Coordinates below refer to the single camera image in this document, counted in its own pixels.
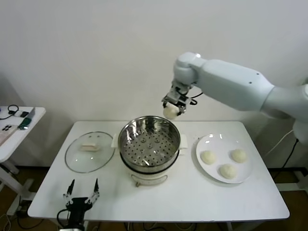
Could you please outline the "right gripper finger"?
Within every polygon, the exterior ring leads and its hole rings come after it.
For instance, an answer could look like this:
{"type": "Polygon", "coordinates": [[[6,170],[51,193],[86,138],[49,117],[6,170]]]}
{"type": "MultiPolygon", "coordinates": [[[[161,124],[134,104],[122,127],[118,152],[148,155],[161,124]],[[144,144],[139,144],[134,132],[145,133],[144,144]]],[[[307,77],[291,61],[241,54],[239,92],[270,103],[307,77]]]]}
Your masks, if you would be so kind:
{"type": "Polygon", "coordinates": [[[174,103],[171,101],[171,99],[168,96],[165,96],[162,99],[163,102],[163,108],[174,106],[174,103]]]}
{"type": "Polygon", "coordinates": [[[178,116],[186,112],[187,100],[178,100],[177,107],[179,109],[178,116]]]}

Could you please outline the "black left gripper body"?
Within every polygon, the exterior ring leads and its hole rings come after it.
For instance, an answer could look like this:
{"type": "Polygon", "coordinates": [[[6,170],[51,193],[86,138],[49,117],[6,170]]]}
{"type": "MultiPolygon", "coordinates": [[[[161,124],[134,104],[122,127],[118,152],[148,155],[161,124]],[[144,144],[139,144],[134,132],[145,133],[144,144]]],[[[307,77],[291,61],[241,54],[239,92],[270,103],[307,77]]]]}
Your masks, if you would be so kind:
{"type": "Polygon", "coordinates": [[[89,198],[72,198],[65,206],[70,213],[68,226],[83,226],[85,213],[91,209],[91,201],[89,198]]]}

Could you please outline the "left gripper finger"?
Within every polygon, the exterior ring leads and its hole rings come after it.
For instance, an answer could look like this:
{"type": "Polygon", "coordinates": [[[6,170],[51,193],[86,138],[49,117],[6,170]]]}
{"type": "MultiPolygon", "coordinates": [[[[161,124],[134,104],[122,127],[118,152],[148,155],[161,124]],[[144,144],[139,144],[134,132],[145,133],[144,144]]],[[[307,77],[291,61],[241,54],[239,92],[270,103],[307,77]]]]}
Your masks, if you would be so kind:
{"type": "Polygon", "coordinates": [[[93,205],[97,199],[99,198],[100,196],[100,193],[99,193],[99,184],[98,184],[98,179],[96,179],[95,181],[95,185],[94,185],[94,190],[93,190],[93,193],[92,195],[89,197],[88,199],[88,204],[89,205],[93,205]]]}
{"type": "Polygon", "coordinates": [[[65,200],[65,205],[66,206],[73,204],[72,191],[73,191],[74,184],[75,184],[75,180],[72,180],[72,182],[69,185],[66,193],[63,194],[63,198],[65,200]]]}

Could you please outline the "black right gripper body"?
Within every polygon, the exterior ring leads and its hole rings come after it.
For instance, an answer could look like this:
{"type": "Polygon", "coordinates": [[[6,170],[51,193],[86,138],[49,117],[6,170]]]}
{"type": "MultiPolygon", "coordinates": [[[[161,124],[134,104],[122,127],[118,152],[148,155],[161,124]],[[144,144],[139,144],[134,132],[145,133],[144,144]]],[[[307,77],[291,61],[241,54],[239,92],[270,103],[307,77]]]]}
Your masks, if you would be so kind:
{"type": "Polygon", "coordinates": [[[171,89],[168,93],[168,98],[171,102],[185,102],[188,99],[187,94],[191,88],[191,85],[182,84],[180,82],[172,82],[171,89]]]}

